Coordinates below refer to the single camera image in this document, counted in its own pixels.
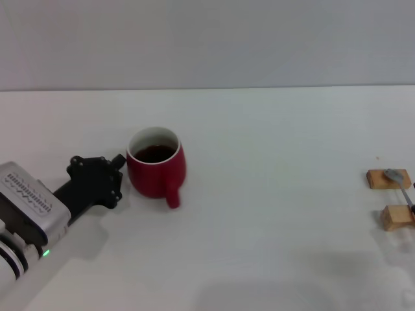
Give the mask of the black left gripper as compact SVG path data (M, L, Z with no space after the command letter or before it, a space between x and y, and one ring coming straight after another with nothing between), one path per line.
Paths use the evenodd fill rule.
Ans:
M95 205L107 209L114 209L117 206L123 197L121 193L123 173L119 170L125 163L126 158L122 154L117 154L111 160L105 157L79 156L71 159L67 167L70 180L53 192L54 196L69 209L71 214L69 225ZM115 170L111 176L110 167Z

